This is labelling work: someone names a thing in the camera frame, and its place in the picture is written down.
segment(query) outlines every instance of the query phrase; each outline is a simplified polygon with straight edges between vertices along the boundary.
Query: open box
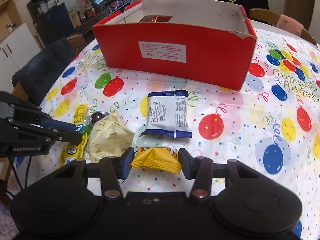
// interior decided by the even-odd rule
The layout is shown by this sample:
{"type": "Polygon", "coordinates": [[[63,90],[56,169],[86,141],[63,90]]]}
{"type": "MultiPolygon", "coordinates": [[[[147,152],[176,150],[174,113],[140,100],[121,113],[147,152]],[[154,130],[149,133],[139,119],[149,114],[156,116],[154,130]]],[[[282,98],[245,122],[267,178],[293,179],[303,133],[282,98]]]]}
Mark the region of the open box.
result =
{"type": "Polygon", "coordinates": [[[93,26],[109,67],[240,90],[256,43],[242,6],[215,0],[138,0],[93,26]],[[139,22],[147,15],[169,22],[139,22]]]}

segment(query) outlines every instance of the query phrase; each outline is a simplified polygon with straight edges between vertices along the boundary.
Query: beige wrapper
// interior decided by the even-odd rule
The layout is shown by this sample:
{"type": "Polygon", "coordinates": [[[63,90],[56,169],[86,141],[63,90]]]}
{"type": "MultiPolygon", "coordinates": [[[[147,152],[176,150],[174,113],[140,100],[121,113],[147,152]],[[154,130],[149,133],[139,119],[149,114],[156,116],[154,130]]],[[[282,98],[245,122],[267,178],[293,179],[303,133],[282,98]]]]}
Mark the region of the beige wrapper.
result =
{"type": "Polygon", "coordinates": [[[134,132],[116,117],[115,112],[95,123],[92,128],[85,157],[93,163],[108,156],[119,157],[131,147],[134,132]]]}

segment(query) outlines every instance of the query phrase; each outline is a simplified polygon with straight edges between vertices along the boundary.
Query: pink cloth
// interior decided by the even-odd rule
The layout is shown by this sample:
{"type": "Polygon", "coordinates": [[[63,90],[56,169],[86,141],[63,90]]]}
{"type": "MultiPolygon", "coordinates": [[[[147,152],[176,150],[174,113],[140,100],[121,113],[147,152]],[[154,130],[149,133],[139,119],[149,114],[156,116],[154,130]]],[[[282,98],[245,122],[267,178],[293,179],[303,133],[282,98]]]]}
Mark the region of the pink cloth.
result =
{"type": "Polygon", "coordinates": [[[278,20],[277,28],[300,37],[303,25],[297,20],[282,14],[278,20]]]}

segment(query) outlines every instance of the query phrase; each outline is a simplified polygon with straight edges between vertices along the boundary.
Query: dark blue cloth on chair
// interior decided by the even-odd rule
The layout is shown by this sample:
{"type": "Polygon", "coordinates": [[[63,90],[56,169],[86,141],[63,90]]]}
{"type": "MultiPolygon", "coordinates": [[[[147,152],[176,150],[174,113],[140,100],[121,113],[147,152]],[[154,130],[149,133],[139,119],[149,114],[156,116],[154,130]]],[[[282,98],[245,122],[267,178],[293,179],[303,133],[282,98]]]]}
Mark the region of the dark blue cloth on chair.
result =
{"type": "Polygon", "coordinates": [[[30,97],[29,101],[40,105],[52,85],[74,57],[73,49],[67,38],[55,41],[14,74],[12,77],[13,87],[20,82],[30,97]]]}

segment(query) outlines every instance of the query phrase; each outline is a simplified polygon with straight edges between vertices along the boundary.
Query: tablecloth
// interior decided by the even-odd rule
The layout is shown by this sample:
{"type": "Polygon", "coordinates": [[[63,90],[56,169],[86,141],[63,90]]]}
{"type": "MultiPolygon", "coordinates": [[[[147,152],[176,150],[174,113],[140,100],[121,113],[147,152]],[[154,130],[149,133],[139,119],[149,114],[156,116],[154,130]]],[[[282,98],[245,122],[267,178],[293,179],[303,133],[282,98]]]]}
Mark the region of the tablecloth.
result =
{"type": "MultiPolygon", "coordinates": [[[[94,40],[58,78],[41,107],[54,119],[65,122],[72,121],[80,104],[88,104],[87,114],[116,110],[122,122],[135,132],[132,143],[135,149],[138,146],[185,147],[193,157],[205,156],[215,163],[238,159],[298,195],[303,213],[295,232],[302,239],[317,239],[320,235],[320,53],[301,39],[260,29],[255,31],[257,45],[240,91],[171,76],[109,68],[94,40]],[[112,78],[106,85],[97,82],[104,73],[112,78]],[[189,93],[187,122],[193,137],[142,136],[148,116],[147,94],[178,89],[189,93]]],[[[224,57],[236,64],[236,58],[225,55],[203,56],[213,68],[224,67],[215,65],[215,57],[224,57]]],[[[195,79],[198,71],[201,66],[194,66],[195,79]]],[[[29,185],[59,168],[61,149],[62,144],[56,142],[49,155],[33,157],[29,185]]],[[[15,162],[22,183],[27,162],[28,157],[17,158],[15,162]]],[[[131,170],[121,188],[124,194],[128,191],[189,194],[192,183],[182,173],[138,168],[131,170]]],[[[224,187],[224,179],[214,179],[211,195],[218,194],[224,187]]],[[[88,188],[101,195],[99,179],[89,179],[88,188]]],[[[14,194],[18,192],[12,175],[8,189],[14,194]]]]}

